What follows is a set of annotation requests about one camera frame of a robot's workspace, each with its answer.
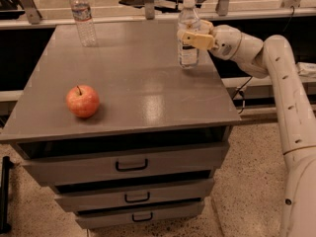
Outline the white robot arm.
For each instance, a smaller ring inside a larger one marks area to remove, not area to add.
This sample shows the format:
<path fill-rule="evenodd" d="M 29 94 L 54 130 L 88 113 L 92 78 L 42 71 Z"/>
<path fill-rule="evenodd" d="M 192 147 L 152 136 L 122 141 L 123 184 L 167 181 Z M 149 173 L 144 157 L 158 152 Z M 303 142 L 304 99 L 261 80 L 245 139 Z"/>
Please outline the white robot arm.
<path fill-rule="evenodd" d="M 202 21 L 197 31 L 179 28 L 177 37 L 184 44 L 236 62 L 251 76 L 271 78 L 288 170 L 280 237 L 316 237 L 316 118 L 288 40 L 280 35 L 261 40 L 208 21 Z"/>

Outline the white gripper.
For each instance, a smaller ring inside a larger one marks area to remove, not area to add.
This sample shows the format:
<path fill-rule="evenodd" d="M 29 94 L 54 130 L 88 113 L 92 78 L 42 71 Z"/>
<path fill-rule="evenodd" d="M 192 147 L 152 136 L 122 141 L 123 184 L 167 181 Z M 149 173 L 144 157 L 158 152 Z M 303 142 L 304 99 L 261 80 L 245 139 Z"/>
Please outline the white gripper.
<path fill-rule="evenodd" d="M 242 33 L 228 25 L 220 25 L 214 28 L 210 21 L 200 20 L 199 33 L 178 30 L 178 39 L 187 45 L 197 49 L 209 50 L 210 53 L 222 60 L 238 61 L 238 49 L 240 47 Z"/>

